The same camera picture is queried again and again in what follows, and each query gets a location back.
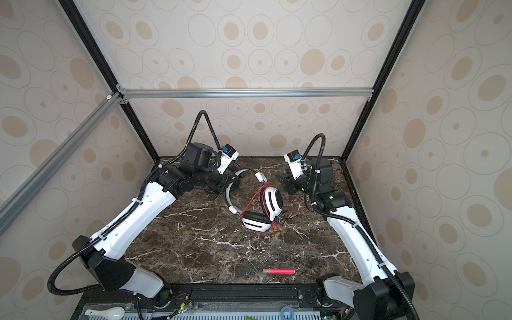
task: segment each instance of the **ventilation grille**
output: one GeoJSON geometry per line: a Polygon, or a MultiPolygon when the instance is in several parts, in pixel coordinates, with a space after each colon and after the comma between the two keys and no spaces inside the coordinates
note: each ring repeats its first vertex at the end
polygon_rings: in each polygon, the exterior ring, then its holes
{"type": "MultiPolygon", "coordinates": [[[[143,313],[144,320],[151,320],[170,313],[153,312],[143,313]]],[[[193,314],[179,314],[173,317],[173,320],[245,320],[245,317],[254,320],[280,320],[279,312],[196,312],[193,314]]],[[[89,320],[106,320],[106,318],[96,315],[89,316],[89,320]]],[[[122,320],[139,320],[136,312],[127,312],[122,320]]],[[[294,311],[293,320],[321,320],[318,311],[294,311]]]]}

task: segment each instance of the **aluminum frame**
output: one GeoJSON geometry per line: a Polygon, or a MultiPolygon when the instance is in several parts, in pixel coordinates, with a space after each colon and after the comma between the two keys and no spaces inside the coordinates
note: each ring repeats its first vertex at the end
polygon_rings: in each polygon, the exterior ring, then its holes
{"type": "Polygon", "coordinates": [[[269,98],[269,97],[371,97],[373,88],[283,89],[121,89],[127,99],[145,98],[269,98]]]}
{"type": "Polygon", "coordinates": [[[104,100],[87,119],[55,150],[52,155],[10,196],[0,208],[0,234],[11,225],[46,183],[81,146],[109,111],[119,105],[119,93],[104,100]]]}

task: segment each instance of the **white connector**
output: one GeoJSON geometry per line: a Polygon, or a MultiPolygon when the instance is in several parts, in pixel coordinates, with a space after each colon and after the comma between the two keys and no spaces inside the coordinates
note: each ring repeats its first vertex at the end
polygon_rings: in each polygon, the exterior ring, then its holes
{"type": "Polygon", "coordinates": [[[240,209],[238,209],[238,207],[236,207],[236,206],[234,206],[234,205],[229,206],[229,211],[230,211],[232,214],[234,214],[234,215],[236,215],[236,214],[241,214],[241,213],[242,213],[242,211],[241,211],[240,209]]]}
{"type": "Polygon", "coordinates": [[[267,183],[267,178],[265,178],[265,176],[263,175],[263,173],[261,173],[261,172],[257,172],[257,173],[255,174],[255,176],[256,176],[256,179],[257,179],[258,181],[267,183]]]}

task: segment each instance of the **dark brown marble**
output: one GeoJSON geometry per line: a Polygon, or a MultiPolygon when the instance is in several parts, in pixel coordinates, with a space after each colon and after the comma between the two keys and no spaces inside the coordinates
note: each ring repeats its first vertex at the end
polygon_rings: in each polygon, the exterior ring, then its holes
{"type": "MultiPolygon", "coordinates": [[[[241,158],[237,163],[261,171],[282,190],[275,175],[287,168],[283,158],[241,158]]],[[[335,159],[333,167],[336,188],[351,200],[335,159]]],[[[244,177],[232,192],[233,203],[245,207],[260,186],[255,178],[244,177]]],[[[302,206],[298,196],[289,198],[289,210],[302,206]]],[[[332,272],[360,282],[343,242],[317,213],[304,209],[279,226],[276,235],[262,237],[228,211],[223,195],[200,189],[162,211],[131,244],[126,258],[171,283],[313,283],[332,272]],[[263,269],[295,269],[296,274],[263,275],[263,269]]]]}

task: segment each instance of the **headphones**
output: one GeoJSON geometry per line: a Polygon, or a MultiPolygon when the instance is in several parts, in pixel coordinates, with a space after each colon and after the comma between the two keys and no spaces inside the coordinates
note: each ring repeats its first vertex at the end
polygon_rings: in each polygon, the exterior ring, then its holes
{"type": "Polygon", "coordinates": [[[254,211],[242,211],[238,207],[234,206],[229,197],[229,192],[233,182],[231,182],[226,188],[225,200],[229,206],[229,211],[233,214],[240,215],[242,222],[247,229],[265,232],[272,226],[272,221],[281,214],[283,211],[283,197],[279,190],[273,186],[266,186],[267,178],[260,173],[252,169],[240,169],[234,174],[239,176],[241,173],[251,171],[254,176],[262,183],[261,191],[259,192],[260,204],[263,213],[254,211]]]}

